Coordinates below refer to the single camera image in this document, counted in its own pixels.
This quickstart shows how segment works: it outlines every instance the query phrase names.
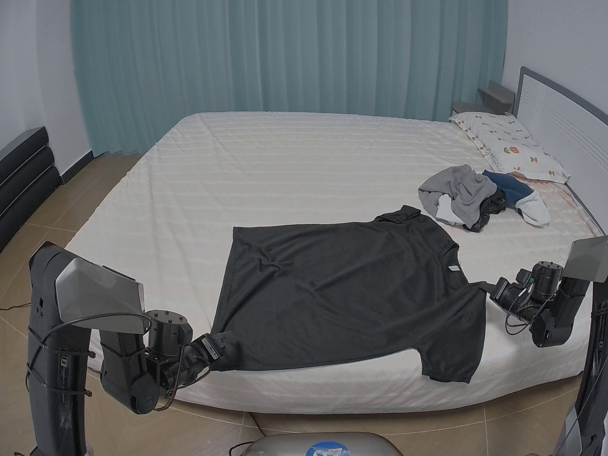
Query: pillow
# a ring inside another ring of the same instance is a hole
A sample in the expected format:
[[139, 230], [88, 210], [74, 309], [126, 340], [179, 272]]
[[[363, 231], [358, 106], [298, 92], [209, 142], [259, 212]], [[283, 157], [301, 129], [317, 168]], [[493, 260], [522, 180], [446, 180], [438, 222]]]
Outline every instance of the pillow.
[[467, 111], [450, 120], [465, 131], [495, 172], [560, 184], [570, 177], [513, 115]]

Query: white wall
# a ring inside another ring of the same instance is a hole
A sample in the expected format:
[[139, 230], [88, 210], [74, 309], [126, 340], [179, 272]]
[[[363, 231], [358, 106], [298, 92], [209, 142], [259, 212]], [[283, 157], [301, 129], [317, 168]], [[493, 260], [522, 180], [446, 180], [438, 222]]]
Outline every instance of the white wall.
[[509, 0], [504, 86], [521, 66], [608, 112], [608, 0]]
[[73, 73], [70, 0], [0, 0], [0, 148], [42, 125], [60, 174], [91, 150]]

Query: white bed sheet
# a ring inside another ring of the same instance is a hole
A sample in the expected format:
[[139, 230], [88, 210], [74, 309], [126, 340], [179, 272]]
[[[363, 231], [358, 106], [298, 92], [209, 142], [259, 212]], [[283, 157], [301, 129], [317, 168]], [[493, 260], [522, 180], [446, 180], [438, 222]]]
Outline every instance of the white bed sheet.
[[[449, 123], [309, 113], [205, 113], [181, 120], [114, 187], [67, 249], [134, 277], [146, 309], [187, 316], [195, 336], [210, 330], [232, 243], [232, 227], [371, 221], [403, 204], [451, 165], [488, 164]], [[513, 279], [539, 260], [562, 263], [571, 242], [598, 231], [565, 186], [535, 183], [548, 229], [513, 210], [482, 233], [442, 225], [460, 244], [470, 282]], [[329, 414], [447, 409], [572, 376], [584, 365], [590, 295], [563, 346], [536, 348], [528, 331], [508, 336], [490, 301], [483, 356], [470, 384], [421, 375], [406, 350], [349, 364], [211, 373], [178, 399], [235, 410]], [[102, 350], [94, 332], [89, 363]]]

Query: headboard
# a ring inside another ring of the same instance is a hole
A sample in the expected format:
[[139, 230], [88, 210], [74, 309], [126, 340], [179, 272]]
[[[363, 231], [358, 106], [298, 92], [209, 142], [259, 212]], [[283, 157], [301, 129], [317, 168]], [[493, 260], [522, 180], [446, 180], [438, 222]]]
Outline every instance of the headboard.
[[567, 186], [608, 231], [608, 115], [522, 67], [513, 115], [570, 174]]

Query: gray clothing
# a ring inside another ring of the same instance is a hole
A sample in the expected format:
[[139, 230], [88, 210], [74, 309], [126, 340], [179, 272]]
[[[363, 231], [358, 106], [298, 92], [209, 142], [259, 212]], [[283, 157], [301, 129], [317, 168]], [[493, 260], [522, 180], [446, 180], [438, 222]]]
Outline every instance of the gray clothing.
[[471, 228], [479, 219], [479, 205], [496, 193], [496, 188], [489, 178], [464, 164], [448, 167], [429, 177], [418, 188], [418, 196], [424, 209], [436, 217], [439, 198], [444, 194], [450, 195], [452, 211]]

